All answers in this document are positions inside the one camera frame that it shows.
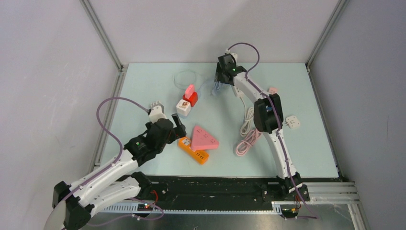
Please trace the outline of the pink triangular power strip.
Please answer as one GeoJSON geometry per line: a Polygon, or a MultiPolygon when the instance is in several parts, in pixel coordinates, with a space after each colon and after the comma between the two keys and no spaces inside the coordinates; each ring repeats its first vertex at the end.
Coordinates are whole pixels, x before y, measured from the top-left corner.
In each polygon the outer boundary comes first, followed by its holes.
{"type": "Polygon", "coordinates": [[[202,127],[196,125],[193,128],[191,140],[192,150],[214,150],[219,148],[219,145],[220,142],[202,127]]]}

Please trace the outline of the white cube socket adapter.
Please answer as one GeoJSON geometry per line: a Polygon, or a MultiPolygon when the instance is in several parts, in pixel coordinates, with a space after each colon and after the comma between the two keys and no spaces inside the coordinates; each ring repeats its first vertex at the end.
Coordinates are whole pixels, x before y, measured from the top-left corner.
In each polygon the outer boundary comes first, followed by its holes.
{"type": "Polygon", "coordinates": [[[181,99],[176,105],[176,111],[179,115],[187,117],[192,109],[191,103],[181,99]]]}

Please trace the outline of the white square plug adapter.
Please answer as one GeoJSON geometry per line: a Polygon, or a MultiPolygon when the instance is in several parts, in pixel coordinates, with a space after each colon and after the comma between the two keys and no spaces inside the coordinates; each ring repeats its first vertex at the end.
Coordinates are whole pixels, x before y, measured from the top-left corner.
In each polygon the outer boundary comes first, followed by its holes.
{"type": "Polygon", "coordinates": [[[295,115],[291,115],[291,116],[287,117],[285,119],[285,122],[290,129],[296,129],[301,126],[301,122],[295,115]]]}

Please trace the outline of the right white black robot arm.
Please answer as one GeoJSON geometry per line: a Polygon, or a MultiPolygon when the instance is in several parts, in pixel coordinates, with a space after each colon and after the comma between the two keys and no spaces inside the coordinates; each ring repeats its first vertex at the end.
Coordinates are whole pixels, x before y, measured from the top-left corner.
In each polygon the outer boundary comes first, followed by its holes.
{"type": "Polygon", "coordinates": [[[291,160],[284,140],[280,96],[260,88],[230,53],[218,57],[215,81],[235,86],[253,102],[255,128],[266,138],[275,161],[279,196],[284,200],[299,197],[302,202],[308,201],[307,187],[291,160]]]}

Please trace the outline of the pink square plug adapter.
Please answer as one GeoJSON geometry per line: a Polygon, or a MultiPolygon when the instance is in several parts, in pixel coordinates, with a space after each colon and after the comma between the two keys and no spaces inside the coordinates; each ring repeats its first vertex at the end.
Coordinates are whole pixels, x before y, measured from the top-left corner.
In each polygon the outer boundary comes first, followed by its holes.
{"type": "Polygon", "coordinates": [[[186,90],[185,90],[183,96],[184,96],[186,99],[189,99],[194,93],[195,93],[195,86],[194,86],[193,84],[190,84],[190,85],[186,88],[186,90]]]}

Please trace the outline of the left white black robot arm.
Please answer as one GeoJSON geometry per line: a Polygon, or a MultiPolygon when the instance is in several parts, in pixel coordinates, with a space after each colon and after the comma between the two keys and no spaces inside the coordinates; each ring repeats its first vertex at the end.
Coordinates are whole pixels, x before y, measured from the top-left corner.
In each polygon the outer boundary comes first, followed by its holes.
{"type": "Polygon", "coordinates": [[[119,153],[102,167],[72,183],[54,186],[52,208],[57,223],[49,216],[46,230],[79,230],[104,208],[130,198],[146,199],[151,182],[136,169],[154,159],[174,141],[186,137],[185,125],[177,114],[146,123],[146,131],[120,145],[119,153]]]}

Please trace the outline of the red cube socket adapter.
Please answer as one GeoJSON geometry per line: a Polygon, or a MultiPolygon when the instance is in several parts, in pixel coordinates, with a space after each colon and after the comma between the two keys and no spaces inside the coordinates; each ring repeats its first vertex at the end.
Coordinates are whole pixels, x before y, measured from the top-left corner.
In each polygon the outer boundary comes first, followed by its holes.
{"type": "Polygon", "coordinates": [[[189,98],[187,98],[185,94],[182,96],[182,98],[183,100],[188,101],[191,104],[191,107],[194,107],[198,102],[199,96],[197,92],[193,92],[189,98]]]}

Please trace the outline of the pink power strip with cable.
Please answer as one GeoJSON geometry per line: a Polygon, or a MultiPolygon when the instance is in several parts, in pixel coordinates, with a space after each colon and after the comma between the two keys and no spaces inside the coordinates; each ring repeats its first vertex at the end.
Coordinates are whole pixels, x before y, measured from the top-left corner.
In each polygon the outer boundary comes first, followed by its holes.
{"type": "Polygon", "coordinates": [[[252,130],[246,137],[242,137],[243,139],[239,142],[235,149],[235,154],[239,157],[244,156],[250,148],[257,142],[257,140],[261,137],[261,133],[252,127],[252,130]]]}

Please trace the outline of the white power strip with cable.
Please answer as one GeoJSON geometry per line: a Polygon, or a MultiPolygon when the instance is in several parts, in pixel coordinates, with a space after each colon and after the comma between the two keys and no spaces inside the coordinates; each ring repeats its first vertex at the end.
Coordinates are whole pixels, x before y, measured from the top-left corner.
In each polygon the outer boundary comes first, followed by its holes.
{"type": "Polygon", "coordinates": [[[241,137],[246,137],[249,132],[252,130],[252,122],[254,116],[254,108],[248,107],[243,99],[245,94],[238,89],[236,86],[232,88],[234,95],[239,98],[243,104],[244,109],[244,117],[243,117],[243,124],[239,130],[241,137]]]}

